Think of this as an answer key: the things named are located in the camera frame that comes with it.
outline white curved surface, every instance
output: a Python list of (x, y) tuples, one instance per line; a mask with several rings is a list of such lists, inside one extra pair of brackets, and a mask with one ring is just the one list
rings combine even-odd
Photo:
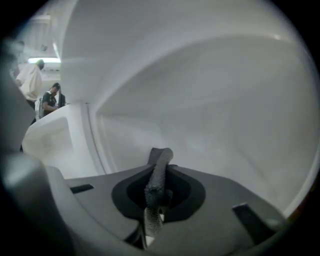
[(97, 156), (86, 104), (70, 104), (35, 122), (23, 151), (58, 168), (65, 179), (105, 174)]
[(90, 103), (106, 173), (170, 147), (175, 164), (233, 179), (289, 216), (319, 167), (319, 80), (279, 13), (252, 0), (89, 4), (69, 20), (61, 82), (70, 102)]

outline ceiling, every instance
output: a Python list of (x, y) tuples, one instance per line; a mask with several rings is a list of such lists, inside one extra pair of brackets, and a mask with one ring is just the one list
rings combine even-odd
[[(57, 57), (53, 46), (51, 16), (53, 12), (61, 11), (61, 0), (50, 0), (25, 24), (17, 40), (24, 41), (23, 58), (19, 63), (22, 67), (29, 58)], [(60, 79), (60, 64), (46, 63), (42, 70), (44, 80)]]

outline white shirt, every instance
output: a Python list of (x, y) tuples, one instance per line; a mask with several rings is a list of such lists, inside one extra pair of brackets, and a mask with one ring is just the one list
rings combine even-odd
[(29, 63), (20, 71), (16, 80), (22, 84), (20, 90), (24, 97), (28, 101), (36, 102), (42, 86), (40, 68), (36, 64)]

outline gray rope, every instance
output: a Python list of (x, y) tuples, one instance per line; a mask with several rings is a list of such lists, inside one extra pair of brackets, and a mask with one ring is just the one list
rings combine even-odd
[(170, 148), (162, 149), (150, 180), (144, 189), (146, 202), (144, 226), (146, 234), (151, 237), (155, 237), (161, 230), (163, 221), (160, 217), (160, 210), (164, 213), (173, 195), (172, 191), (165, 189), (166, 166), (173, 157), (174, 153)]

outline man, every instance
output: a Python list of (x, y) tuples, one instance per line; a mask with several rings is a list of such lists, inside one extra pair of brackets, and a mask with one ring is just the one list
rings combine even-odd
[(41, 70), (45, 62), (39, 59), (35, 64), (27, 64), (16, 77), (15, 83), (20, 87), (27, 103), (35, 110), (35, 102), (42, 86)]
[(43, 95), (42, 106), (44, 117), (57, 109), (55, 108), (57, 103), (55, 96), (57, 95), (59, 89), (60, 84), (56, 82), (54, 85), (52, 85), (51, 89)]

